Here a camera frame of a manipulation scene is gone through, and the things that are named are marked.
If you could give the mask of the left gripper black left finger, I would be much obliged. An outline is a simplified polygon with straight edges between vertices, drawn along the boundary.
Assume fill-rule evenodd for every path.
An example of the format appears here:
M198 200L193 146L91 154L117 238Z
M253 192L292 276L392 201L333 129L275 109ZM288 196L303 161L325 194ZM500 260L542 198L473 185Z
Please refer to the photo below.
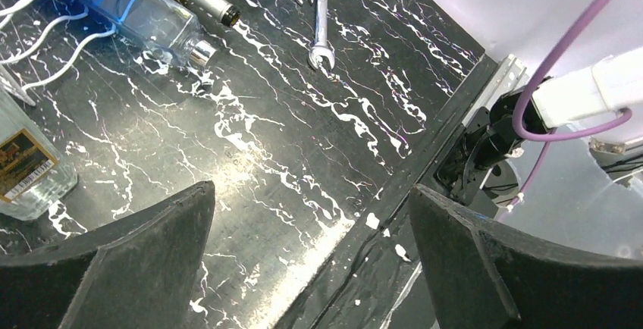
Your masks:
M201 181L88 233L1 259L3 328L179 328L215 214Z

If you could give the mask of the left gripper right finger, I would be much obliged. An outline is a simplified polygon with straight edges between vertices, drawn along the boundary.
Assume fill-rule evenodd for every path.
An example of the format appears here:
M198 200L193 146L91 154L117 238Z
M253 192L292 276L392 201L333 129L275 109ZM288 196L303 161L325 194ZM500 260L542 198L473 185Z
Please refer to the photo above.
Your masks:
M414 186L415 242L442 328L640 328L642 263L552 243Z

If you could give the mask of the amber labelled bottle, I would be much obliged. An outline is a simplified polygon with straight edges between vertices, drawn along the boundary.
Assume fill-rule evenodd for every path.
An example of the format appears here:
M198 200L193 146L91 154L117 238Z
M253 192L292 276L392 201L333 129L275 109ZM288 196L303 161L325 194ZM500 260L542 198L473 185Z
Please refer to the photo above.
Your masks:
M1 213L32 221L78 182L73 165L1 90Z

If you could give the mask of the blue bottle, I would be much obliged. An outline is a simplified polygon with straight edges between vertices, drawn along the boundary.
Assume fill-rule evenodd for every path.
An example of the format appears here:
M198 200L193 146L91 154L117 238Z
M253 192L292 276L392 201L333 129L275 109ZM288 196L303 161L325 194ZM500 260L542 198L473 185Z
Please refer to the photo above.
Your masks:
M197 16L175 0L77 1L165 63L205 67L215 54Z

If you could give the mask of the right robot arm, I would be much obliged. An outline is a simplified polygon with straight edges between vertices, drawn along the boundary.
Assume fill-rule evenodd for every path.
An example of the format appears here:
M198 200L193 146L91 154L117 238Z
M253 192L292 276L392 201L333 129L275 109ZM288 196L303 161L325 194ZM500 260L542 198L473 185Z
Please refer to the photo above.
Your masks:
M463 131L434 174L449 196L464 205L485 187L498 166L522 155L524 138L513 126L519 98L531 78L514 55L508 55L463 120ZM642 102L642 50L610 55L596 64L545 77L527 98L523 127L550 136L556 128L628 108Z

